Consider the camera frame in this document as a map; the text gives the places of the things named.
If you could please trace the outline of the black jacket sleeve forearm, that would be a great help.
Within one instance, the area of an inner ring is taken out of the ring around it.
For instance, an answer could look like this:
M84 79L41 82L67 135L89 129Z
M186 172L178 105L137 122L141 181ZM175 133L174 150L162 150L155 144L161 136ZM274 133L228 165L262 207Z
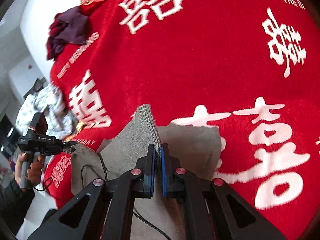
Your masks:
M13 239L35 197L32 189L23 191L15 179L1 188L1 239Z

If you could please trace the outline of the person's left hand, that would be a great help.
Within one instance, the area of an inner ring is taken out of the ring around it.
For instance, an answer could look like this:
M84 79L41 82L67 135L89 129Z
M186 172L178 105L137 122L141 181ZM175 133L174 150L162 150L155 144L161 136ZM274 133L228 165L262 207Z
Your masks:
M20 153L18 155L18 159L15 165L15 180L18 185L20 185L21 177L22 177L22 165L24 162L27 161L27 154L26 153ZM41 176L42 176L42 169L44 167L44 161L45 158L42 155L39 155L38 160L33 162L30 165L30 168L27 169L27 177L32 182L34 186L39 185L41 182Z

